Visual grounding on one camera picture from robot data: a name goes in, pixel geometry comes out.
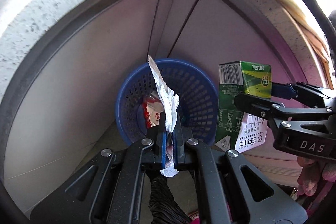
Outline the gloved right hand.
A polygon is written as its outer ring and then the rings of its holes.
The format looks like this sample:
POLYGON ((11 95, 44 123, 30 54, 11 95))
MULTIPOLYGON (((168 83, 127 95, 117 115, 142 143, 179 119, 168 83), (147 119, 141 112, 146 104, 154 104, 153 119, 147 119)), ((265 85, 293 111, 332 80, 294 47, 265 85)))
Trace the gloved right hand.
POLYGON ((328 182, 335 182, 335 163, 325 163, 300 156, 297 157, 297 163, 302 168, 297 179, 299 196, 315 194, 318 182, 322 178, 328 182))

